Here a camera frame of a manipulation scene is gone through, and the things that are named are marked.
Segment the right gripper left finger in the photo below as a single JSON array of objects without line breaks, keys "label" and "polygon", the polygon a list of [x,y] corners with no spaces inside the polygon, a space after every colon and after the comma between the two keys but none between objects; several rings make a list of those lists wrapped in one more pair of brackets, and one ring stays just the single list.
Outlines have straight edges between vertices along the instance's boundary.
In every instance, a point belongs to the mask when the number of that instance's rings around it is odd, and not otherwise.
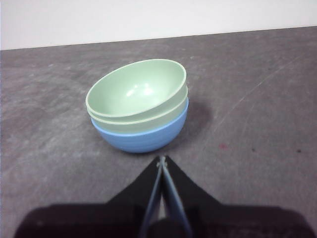
[{"label": "right gripper left finger", "polygon": [[16,238],[136,238],[159,183],[160,158],[108,202],[52,204],[30,211]]}]

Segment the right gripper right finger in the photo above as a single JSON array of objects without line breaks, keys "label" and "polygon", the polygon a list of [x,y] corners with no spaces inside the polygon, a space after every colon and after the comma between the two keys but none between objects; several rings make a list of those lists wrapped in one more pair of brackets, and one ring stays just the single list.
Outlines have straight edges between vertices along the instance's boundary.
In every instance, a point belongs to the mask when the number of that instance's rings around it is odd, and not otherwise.
[{"label": "right gripper right finger", "polygon": [[311,238],[300,213],[276,206],[230,205],[209,195],[169,157],[162,157],[164,198],[191,238]]}]

